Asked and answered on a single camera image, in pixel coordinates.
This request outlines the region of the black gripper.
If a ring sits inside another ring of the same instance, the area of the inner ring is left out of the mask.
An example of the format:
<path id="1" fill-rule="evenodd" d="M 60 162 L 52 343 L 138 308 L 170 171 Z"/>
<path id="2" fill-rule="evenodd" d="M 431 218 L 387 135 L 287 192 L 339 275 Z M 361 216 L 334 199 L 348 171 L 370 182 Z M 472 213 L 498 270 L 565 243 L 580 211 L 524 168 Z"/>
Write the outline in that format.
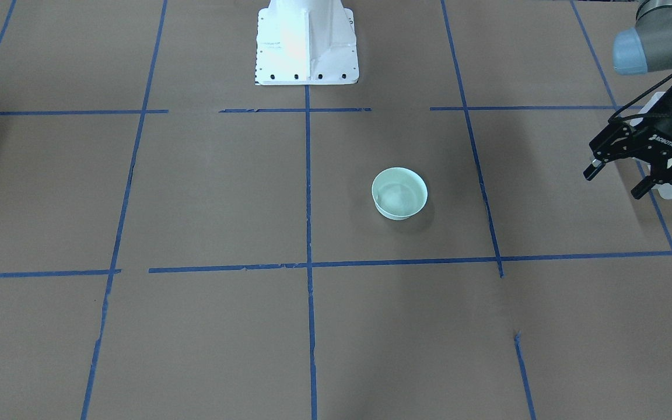
<path id="1" fill-rule="evenodd" d="M 635 200 L 657 184 L 672 184 L 672 86 L 643 114 L 614 116 L 589 143 L 594 159 L 582 171 L 592 181 L 608 162 L 638 159 L 650 173 L 631 190 Z"/>

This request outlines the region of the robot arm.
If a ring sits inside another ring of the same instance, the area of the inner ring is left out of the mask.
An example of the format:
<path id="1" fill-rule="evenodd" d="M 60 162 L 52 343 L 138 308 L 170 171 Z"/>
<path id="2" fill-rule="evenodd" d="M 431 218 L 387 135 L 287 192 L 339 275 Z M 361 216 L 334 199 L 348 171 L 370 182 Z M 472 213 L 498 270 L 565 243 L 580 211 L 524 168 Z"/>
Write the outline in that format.
<path id="1" fill-rule="evenodd" d="M 642 1 L 635 24 L 614 39 L 614 70 L 641 75 L 670 70 L 672 74 L 672 1 Z M 643 93 L 642 111 L 626 115 L 621 107 L 589 143 L 592 161 L 584 178 L 592 180 L 608 163 L 635 159 L 648 165 L 648 174 L 631 190 L 639 200 L 653 190 L 672 200 L 672 85 L 660 92 L 653 86 Z"/>

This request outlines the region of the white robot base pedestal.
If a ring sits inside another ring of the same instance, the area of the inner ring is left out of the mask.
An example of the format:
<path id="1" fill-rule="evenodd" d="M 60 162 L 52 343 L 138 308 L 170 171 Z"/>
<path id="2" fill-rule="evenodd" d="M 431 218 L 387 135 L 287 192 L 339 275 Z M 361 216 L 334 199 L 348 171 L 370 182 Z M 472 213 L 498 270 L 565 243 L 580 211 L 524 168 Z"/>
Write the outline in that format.
<path id="1" fill-rule="evenodd" d="M 257 24 L 256 85 L 358 83 L 355 17 L 343 2 L 270 1 Z"/>

